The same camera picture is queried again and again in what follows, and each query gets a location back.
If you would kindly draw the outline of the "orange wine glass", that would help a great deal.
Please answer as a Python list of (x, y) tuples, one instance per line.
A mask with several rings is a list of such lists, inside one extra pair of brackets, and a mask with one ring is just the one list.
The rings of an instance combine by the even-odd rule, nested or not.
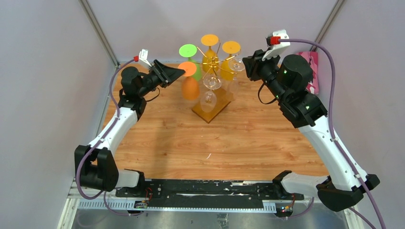
[(199, 97), (200, 89), (197, 80), (193, 78), (193, 75), (197, 71), (197, 67), (192, 62), (182, 62), (178, 66), (179, 69), (184, 70), (185, 73), (182, 75), (184, 80), (181, 84), (181, 93), (186, 100), (196, 100)]

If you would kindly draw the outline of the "green wine glass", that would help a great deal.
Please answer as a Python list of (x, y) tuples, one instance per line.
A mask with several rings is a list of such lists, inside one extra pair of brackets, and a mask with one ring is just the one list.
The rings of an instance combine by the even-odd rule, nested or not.
[(196, 81), (200, 81), (202, 77), (200, 64), (193, 58), (196, 54), (197, 54), (197, 47), (194, 44), (184, 44), (179, 48), (179, 55), (181, 57), (187, 58), (189, 62), (195, 64), (196, 72), (193, 74), (192, 77)]

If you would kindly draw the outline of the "gold wire glass rack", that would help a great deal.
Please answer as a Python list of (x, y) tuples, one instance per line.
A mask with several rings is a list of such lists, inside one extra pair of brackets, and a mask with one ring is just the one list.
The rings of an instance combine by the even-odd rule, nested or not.
[(231, 76), (237, 74), (236, 70), (229, 66), (225, 67), (225, 64), (236, 59), (241, 51), (241, 46), (238, 42), (227, 41), (222, 45), (222, 50), (228, 54), (228, 57), (222, 61), (218, 58), (218, 52), (214, 52), (210, 48), (203, 53), (205, 60), (201, 65), (208, 69), (202, 76), (202, 84), (207, 91), (201, 95), (200, 101), (192, 108), (192, 111), (208, 124), (231, 102), (226, 98), (226, 90), (222, 88), (221, 74), (228, 73)]

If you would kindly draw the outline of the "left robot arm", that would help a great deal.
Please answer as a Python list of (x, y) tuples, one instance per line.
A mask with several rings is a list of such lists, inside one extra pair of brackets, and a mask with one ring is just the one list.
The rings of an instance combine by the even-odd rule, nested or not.
[(159, 87), (166, 88), (185, 75), (183, 69), (169, 67), (158, 60), (146, 63), (147, 73), (125, 63), (118, 70), (121, 73), (122, 88), (119, 100), (112, 99), (116, 111), (105, 128), (87, 145), (75, 149), (75, 180), (82, 197), (90, 199), (82, 188), (110, 192), (116, 188), (128, 188), (135, 197), (146, 192), (144, 173), (123, 169), (119, 170), (114, 153), (127, 134), (141, 118), (147, 105), (145, 95)]

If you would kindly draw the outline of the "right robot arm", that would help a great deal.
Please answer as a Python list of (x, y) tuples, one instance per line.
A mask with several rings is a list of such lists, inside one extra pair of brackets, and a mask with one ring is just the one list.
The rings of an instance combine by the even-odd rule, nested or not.
[(273, 179), (273, 194), (285, 199), (291, 193), (319, 198), (330, 210), (338, 212), (359, 203), (367, 190), (380, 180), (366, 173), (337, 142), (337, 133), (329, 128), (328, 114), (321, 100), (306, 87), (313, 78), (307, 60), (290, 54), (264, 59), (264, 51), (242, 59), (251, 81), (261, 80), (275, 97), (283, 116), (312, 144), (323, 161), (327, 176), (300, 175), (286, 170)]

